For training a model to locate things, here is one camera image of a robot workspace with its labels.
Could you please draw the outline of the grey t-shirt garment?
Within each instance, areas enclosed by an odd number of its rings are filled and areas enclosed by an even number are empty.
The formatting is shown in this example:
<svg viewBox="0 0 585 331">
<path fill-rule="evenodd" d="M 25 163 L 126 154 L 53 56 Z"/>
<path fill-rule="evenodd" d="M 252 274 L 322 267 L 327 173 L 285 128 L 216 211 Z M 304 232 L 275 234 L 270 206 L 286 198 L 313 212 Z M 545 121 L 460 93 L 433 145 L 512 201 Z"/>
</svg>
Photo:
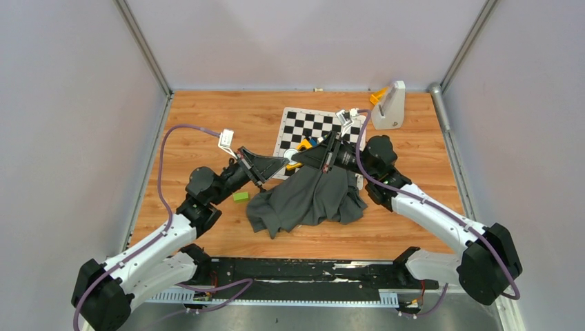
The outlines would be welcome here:
<svg viewBox="0 0 585 331">
<path fill-rule="evenodd" d="M 325 221 L 342 225 L 360 220 L 368 207 L 360 197 L 355 174 L 341 168 L 328 173 L 302 167 L 274 188 L 256 194 L 246 206 L 254 232 L 266 230 L 271 239 L 299 225 Z"/>
</svg>

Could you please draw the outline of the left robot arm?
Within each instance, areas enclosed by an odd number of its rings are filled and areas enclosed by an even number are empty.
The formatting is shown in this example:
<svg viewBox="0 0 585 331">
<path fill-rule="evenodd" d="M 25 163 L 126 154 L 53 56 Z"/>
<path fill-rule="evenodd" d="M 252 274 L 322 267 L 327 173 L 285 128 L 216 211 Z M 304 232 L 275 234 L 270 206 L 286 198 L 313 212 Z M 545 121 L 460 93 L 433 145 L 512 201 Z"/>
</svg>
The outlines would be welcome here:
<svg viewBox="0 0 585 331">
<path fill-rule="evenodd" d="M 90 259 L 80 267 L 71 299 L 74 329 L 84 319 L 94 330 L 118 330 L 142 303 L 167 288 L 188 280 L 205 284 L 212 268 L 194 242 L 222 215 L 217 206 L 249 182 L 262 186 L 288 162 L 241 147 L 221 174 L 194 169 L 185 200 L 159 228 L 102 263 Z"/>
</svg>

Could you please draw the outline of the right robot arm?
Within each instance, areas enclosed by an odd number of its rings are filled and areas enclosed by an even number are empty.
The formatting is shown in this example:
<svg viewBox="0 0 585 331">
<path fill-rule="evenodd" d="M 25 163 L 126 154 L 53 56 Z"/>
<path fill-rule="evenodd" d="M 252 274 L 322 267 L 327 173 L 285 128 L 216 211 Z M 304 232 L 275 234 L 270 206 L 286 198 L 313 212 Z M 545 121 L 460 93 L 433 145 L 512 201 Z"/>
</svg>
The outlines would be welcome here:
<svg viewBox="0 0 585 331">
<path fill-rule="evenodd" d="M 397 155 L 388 136 L 374 136 L 360 148 L 331 132 L 316 146 L 294 153 L 292 160 L 324 173 L 341 168 L 362 175 L 374 203 L 414 221 L 452 250 L 405 252 L 393 270 L 401 287 L 411 288 L 420 280 L 455 284 L 483 305 L 500 296 L 520 298 L 515 281 L 523 267 L 509 230 L 499 223 L 474 221 L 424 193 L 396 168 Z"/>
</svg>

